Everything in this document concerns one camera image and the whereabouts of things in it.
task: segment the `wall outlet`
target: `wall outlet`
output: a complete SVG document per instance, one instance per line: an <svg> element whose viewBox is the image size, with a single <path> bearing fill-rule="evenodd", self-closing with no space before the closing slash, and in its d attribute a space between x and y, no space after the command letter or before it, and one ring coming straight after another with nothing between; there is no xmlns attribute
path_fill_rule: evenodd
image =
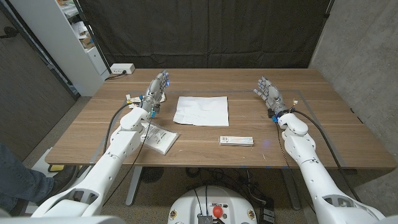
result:
<svg viewBox="0 0 398 224"><path fill-rule="evenodd" d="M134 69L136 68L133 63L114 63L111 66L111 71L114 75L122 74L123 71L126 71L126 74L132 74Z"/></svg>

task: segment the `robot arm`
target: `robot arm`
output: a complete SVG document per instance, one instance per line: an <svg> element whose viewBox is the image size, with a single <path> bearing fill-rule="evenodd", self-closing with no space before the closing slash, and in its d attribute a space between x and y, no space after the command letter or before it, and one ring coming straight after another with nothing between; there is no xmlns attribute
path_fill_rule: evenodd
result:
<svg viewBox="0 0 398 224"><path fill-rule="evenodd" d="M375 223L385 216L370 206L344 194L319 160L315 141L307 133L308 126L289 113L282 95L266 78L259 80L260 91L254 90L265 102L269 116L276 122L285 141L286 152L300 167L310 192L319 223Z"/></svg>
<svg viewBox="0 0 398 224"><path fill-rule="evenodd" d="M164 70L150 83L146 95L137 108L120 120L120 126L111 135L111 144L105 154L78 185L46 200L32 217L88 217L99 215L116 175L124 160L141 143L144 127L159 112L159 101L169 85L168 73Z"/></svg>

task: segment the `person's leg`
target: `person's leg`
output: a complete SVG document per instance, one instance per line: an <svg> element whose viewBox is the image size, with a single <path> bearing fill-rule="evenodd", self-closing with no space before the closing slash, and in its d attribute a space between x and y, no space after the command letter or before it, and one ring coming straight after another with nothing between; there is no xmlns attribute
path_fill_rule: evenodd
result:
<svg viewBox="0 0 398 224"><path fill-rule="evenodd" d="M51 192L54 182L53 178L24 167L12 152L1 143L0 180L0 193L10 198L22 198L30 202L38 202L45 198Z"/></svg>
<svg viewBox="0 0 398 224"><path fill-rule="evenodd" d="M18 198L0 193L0 208L4 209L6 212L11 212L11 210L17 205L17 202Z"/></svg>

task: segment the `wooden table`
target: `wooden table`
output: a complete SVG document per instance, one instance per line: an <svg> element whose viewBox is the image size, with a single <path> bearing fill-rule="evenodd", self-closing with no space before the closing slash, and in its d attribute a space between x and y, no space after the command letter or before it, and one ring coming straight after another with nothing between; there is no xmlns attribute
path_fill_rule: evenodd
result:
<svg viewBox="0 0 398 224"><path fill-rule="evenodd" d="M262 167L283 168L275 124L256 94L257 81L267 77L283 94L285 104L298 100L296 109L318 121L330 138L333 150L345 169L393 169L394 158L350 111L331 85L310 69L169 69L167 101L152 120L181 135L170 151L161 155L142 149L137 166ZM103 151L103 139L110 119L125 102L126 94L143 94L161 69L137 69L132 75L109 80L98 90L76 120L45 158L49 164L92 164ZM192 126L173 122L179 96L227 96L229 127ZM122 111L119 119L129 112ZM304 117L317 143L317 154L326 168L336 164L318 130ZM253 147L220 146L220 136L252 136ZM136 154L127 158L131 164ZM297 167L289 157L289 164Z"/></svg>

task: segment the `small white box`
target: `small white box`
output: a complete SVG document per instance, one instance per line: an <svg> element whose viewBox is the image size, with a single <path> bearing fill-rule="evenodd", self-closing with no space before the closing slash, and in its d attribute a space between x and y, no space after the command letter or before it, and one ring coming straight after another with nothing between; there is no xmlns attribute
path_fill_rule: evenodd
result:
<svg viewBox="0 0 398 224"><path fill-rule="evenodd" d="M111 66L112 74L119 75L122 74L123 71L126 71L126 74L132 74L135 66L133 63L114 63Z"/></svg>
<svg viewBox="0 0 398 224"><path fill-rule="evenodd" d="M220 136L222 146L253 146L253 137Z"/></svg>

